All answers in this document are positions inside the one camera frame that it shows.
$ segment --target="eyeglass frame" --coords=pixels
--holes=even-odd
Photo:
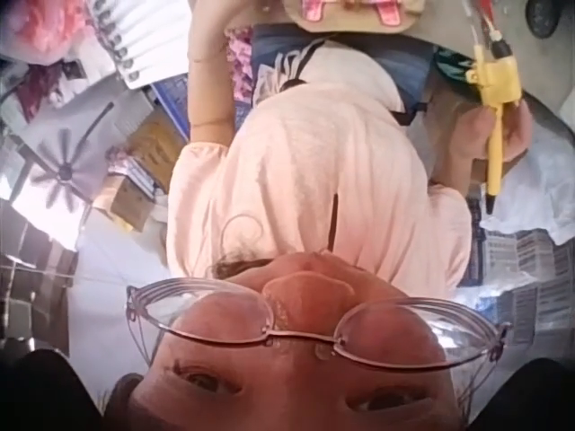
[[[300,339],[300,340],[307,340],[312,341],[314,343],[330,346],[332,348],[332,355],[341,356],[354,364],[363,365],[369,368],[373,368],[380,371],[389,371],[389,372],[396,372],[396,373],[431,373],[437,371],[445,371],[451,368],[458,367],[460,365],[469,364],[483,356],[487,356],[490,363],[497,363],[501,359],[503,355],[503,351],[505,348],[505,339],[508,335],[509,329],[511,327],[508,323],[502,324],[494,324],[491,321],[488,321],[485,317],[480,315],[475,310],[472,310],[464,305],[459,303],[452,303],[445,300],[440,299],[430,299],[430,298],[401,298],[401,299],[392,299],[392,300],[382,300],[372,303],[362,303],[352,309],[348,310],[338,322],[336,328],[333,331],[333,335],[331,336],[324,336],[319,334],[313,334],[309,332],[301,332],[301,331],[293,331],[293,330],[274,330],[275,322],[276,322],[276,315],[271,310],[270,304],[265,301],[261,300],[262,304],[265,304],[267,312],[268,312],[268,320],[266,321],[266,326],[261,329],[261,336],[256,339],[249,339],[249,340],[242,340],[242,341],[221,341],[221,340],[214,340],[214,339],[207,339],[200,336],[190,335],[188,333],[184,333],[179,330],[174,330],[173,328],[165,325],[161,321],[157,320],[155,317],[150,315],[147,310],[147,306],[155,303],[157,301],[142,303],[141,296],[145,292],[153,291],[154,289],[162,288],[163,286],[167,285],[165,283],[173,282],[173,281],[200,281],[204,285],[206,283],[212,284],[210,282],[217,281],[220,286],[228,285],[230,289],[222,289],[222,292],[230,292],[230,291],[237,291],[242,292],[245,290],[245,293],[250,293],[251,291],[243,286],[237,286],[231,283],[228,283],[223,280],[207,280],[201,278],[176,278],[172,280],[165,280],[158,283],[153,283],[152,285],[148,285],[142,288],[137,288],[134,286],[127,286],[126,289],[126,319],[129,325],[130,322],[135,322],[138,317],[144,318],[146,321],[151,323],[153,326],[158,328],[163,332],[167,332],[175,337],[179,337],[181,339],[187,339],[188,341],[193,341],[200,343],[204,346],[211,346],[211,347],[221,347],[221,348],[249,348],[249,347],[257,347],[257,346],[269,346],[270,341],[273,339]],[[193,291],[205,291],[205,292],[217,292],[217,290],[212,289],[210,290],[207,286],[203,289],[201,287],[197,288],[188,288],[186,289],[186,293],[192,293]],[[392,364],[383,364],[380,362],[371,361],[360,356],[356,356],[347,350],[345,350],[345,340],[343,337],[335,338],[334,336],[338,334],[340,327],[346,323],[346,321],[361,312],[363,309],[372,307],[378,303],[389,303],[390,305],[399,305],[399,306],[409,306],[409,305],[429,305],[429,306],[436,306],[440,307],[444,311],[455,312],[461,318],[465,318],[467,321],[473,322],[477,324],[481,329],[483,334],[486,336],[487,339],[491,339],[490,343],[486,343],[486,347],[481,349],[475,355],[472,355],[466,359],[462,359],[455,362],[445,362],[444,364],[433,364],[433,365],[392,365]]]

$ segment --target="black pen tip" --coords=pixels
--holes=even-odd
[[[488,216],[493,214],[494,208],[495,208],[495,197],[492,195],[485,195],[485,209],[487,211]]]

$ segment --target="brown box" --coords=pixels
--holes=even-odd
[[[130,178],[109,175],[92,207],[100,209],[112,220],[119,218],[135,231],[142,232],[154,202]]]
[[[128,151],[167,193],[173,167],[186,142],[161,108],[128,139]]]

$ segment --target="spiral notebook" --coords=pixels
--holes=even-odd
[[[100,43],[134,90],[188,71],[188,0],[89,0]]]

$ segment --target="fan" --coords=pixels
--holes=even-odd
[[[64,193],[66,206],[71,213],[75,210],[74,195],[80,196],[86,201],[90,200],[85,197],[82,190],[90,189],[91,187],[91,165],[93,161],[89,158],[81,159],[83,159],[87,148],[88,137],[113,108],[114,103],[108,103],[98,118],[88,127],[88,130],[86,130],[86,133],[84,133],[80,142],[78,142],[71,157],[70,146],[72,144],[72,131],[69,128],[62,128],[58,132],[59,156],[54,155],[45,142],[42,142],[38,146],[38,153],[42,159],[50,165],[50,168],[55,168],[54,171],[43,172],[31,178],[31,184],[33,185],[52,184],[52,188],[46,200],[46,208],[52,208],[61,193]]]

